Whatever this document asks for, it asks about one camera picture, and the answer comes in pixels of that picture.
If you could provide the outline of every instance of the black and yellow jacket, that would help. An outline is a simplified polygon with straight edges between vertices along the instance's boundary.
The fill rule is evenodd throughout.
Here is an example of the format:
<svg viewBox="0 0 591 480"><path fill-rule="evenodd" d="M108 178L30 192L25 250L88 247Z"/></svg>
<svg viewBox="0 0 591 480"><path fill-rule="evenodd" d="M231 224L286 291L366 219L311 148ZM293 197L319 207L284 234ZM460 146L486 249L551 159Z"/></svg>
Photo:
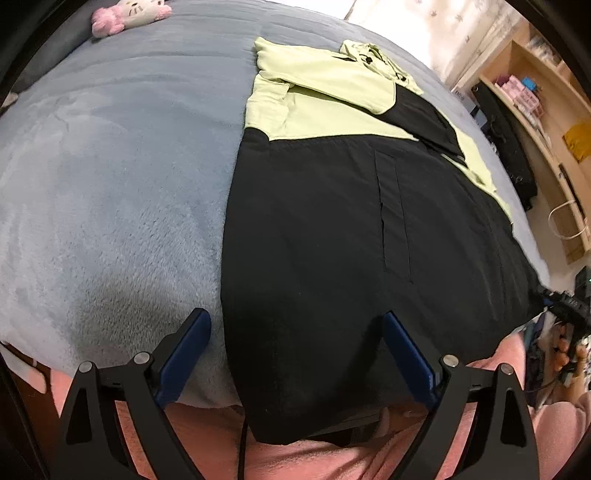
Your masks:
<svg viewBox="0 0 591 480"><path fill-rule="evenodd" d="M255 48L222 306L252 431L288 443L408 399L386 312L470 362L529 319L538 280L474 140L378 47Z"/></svg>

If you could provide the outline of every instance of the bed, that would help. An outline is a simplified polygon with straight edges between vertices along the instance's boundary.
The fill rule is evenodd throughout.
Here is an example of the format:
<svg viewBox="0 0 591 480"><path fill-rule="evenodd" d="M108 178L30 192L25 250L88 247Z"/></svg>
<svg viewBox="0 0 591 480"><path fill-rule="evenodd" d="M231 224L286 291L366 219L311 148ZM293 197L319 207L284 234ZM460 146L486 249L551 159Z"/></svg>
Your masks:
<svg viewBox="0 0 591 480"><path fill-rule="evenodd" d="M548 283L498 157L436 75L401 48L263 0L174 0L164 21L90 40L90 13L110 3L88 2L56 31L0 118L1 341L73 374L87 359L103 367L150 351L201 306L212 338L181 401L239 403L220 263L258 36L330 50L347 38L379 45L476 140L515 238Z"/></svg>

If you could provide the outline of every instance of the curtain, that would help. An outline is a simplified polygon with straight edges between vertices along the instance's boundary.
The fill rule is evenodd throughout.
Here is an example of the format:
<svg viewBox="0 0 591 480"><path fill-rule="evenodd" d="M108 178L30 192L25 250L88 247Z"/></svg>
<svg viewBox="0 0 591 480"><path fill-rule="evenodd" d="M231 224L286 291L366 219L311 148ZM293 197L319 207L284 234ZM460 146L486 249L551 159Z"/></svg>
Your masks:
<svg viewBox="0 0 591 480"><path fill-rule="evenodd" d="M450 89L461 86L512 36L522 18L505 0L279 1L386 37L433 69Z"/></svg>

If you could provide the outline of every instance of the pink plush toy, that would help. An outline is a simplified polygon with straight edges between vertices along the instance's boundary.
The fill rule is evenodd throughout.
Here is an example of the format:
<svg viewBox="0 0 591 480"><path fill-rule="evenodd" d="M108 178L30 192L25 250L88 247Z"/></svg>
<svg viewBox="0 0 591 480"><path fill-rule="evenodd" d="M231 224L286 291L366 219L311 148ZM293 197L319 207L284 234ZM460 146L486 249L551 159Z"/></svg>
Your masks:
<svg viewBox="0 0 591 480"><path fill-rule="evenodd" d="M121 0L92 14L92 35L104 38L126 28L140 27L170 17L172 9L164 0Z"/></svg>

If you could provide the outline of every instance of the pink blanket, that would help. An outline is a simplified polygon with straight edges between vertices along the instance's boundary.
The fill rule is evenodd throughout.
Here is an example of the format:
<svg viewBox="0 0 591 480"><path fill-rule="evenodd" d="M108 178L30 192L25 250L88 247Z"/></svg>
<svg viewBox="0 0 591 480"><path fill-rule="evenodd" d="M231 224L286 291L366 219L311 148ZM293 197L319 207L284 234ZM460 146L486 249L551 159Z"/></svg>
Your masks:
<svg viewBox="0 0 591 480"><path fill-rule="evenodd" d="M525 351L521 337L504 339L493 357L472 366L495 369L511 364L523 385ZM56 407L63 408L72 379L53 371L51 387ZM125 439L138 472L154 479L141 449L129 411L118 404ZM374 438L366 443L336 447L330 443L302 440L287 446L258 443L249 435L245 478L256 480L388 480L420 428L420 408L397 405L384 410ZM191 459L207 479L235 480L243 417L230 408L202 409L173 404L166 415ZM453 475L466 443L474 415L467 407L452 448L438 479ZM560 402L532 413L540 457L541 480L551 480L578 445L591 419L591 394L576 405Z"/></svg>

